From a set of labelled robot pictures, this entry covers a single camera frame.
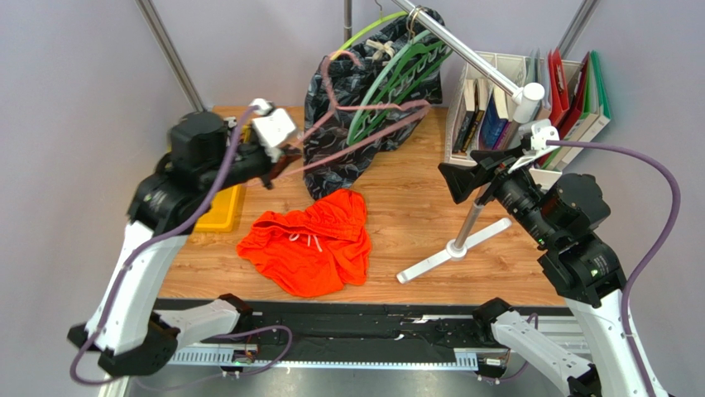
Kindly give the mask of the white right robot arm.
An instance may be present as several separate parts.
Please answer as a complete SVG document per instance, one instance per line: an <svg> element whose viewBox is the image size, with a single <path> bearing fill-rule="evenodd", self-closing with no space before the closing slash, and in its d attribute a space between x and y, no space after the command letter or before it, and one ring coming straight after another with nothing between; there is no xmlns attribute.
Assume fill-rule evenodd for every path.
<svg viewBox="0 0 705 397"><path fill-rule="evenodd" d="M591 356L568 352L498 298L473 314L483 336L519 354L565 396L666 395L634 332L620 260L596 234L611 210L595 178L567 174L545 188L520 164L517 149L473 156L473 166L439 166L453 200L476 193L479 204L495 201L530 235L545 277L577 320Z"/></svg>

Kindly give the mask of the orange mesh shorts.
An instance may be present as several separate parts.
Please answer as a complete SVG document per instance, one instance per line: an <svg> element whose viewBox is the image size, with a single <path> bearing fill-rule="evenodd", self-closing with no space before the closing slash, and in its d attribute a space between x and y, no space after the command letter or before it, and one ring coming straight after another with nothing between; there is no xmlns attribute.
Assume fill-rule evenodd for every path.
<svg viewBox="0 0 705 397"><path fill-rule="evenodd" d="M316 298L364 285L372 239L367 204L339 189L304 210L267 211L237 244L237 254L286 293Z"/></svg>

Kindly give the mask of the pink wire hanger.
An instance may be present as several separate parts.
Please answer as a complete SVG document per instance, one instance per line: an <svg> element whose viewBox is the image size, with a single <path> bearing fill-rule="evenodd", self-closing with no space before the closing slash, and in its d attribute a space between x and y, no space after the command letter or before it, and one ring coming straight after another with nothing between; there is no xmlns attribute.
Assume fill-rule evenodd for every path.
<svg viewBox="0 0 705 397"><path fill-rule="evenodd" d="M312 170L321 165L325 165L332 160L336 160L348 153L352 153L358 149L369 145L384 136L396 132L397 130L409 125L412 122L420 121L423 119L430 111L431 104L425 99L413 100L407 103L397 104L397 103L377 103L377 104L364 104L358 106L341 106L338 102L337 96L335 95L333 85L329 76L329 66L332 62L332 53L326 55L320 65L320 72L322 75L322 85L326 89L327 97L329 100L329 110L316 122L311 128L308 128L304 132L301 132L296 141L296 145L302 144L306 139L308 139L314 132L318 131L331 117L338 115L340 112L354 112L353 120L350 124L348 133L353 133L355 130L355 121L363 114L367 112L385 112L385 111L397 111L397 112L409 112L411 109L416 109L416 112L408 114L406 117L401 118L394 124L380 130L373 135L367 135L364 139L361 139L358 143L349 144L348 147L342 151L338 151L335 154L324 157L321 160L308 163L299 168L293 170L287 170L281 174L281 177L289 177L290 175L295 175L298 173L304 173L305 171ZM362 62L359 58L349 50L345 50L341 55L346 55L357 67L362 67Z"/></svg>

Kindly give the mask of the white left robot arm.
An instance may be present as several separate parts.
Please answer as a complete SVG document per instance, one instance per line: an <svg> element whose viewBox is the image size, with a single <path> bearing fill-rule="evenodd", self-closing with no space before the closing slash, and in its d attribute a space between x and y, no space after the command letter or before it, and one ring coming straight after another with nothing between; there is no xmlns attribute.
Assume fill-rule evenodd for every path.
<svg viewBox="0 0 705 397"><path fill-rule="evenodd" d="M112 379L153 375L180 349L210 338L249 337L252 309L232 294L191 309L157 312L158 292L177 253L213 197L259 179L265 186L300 151L298 128L283 108L249 108L237 119L213 112L183 116L168 133L167 153L137 187L127 211L121 254L103 299L68 339L97 352Z"/></svg>

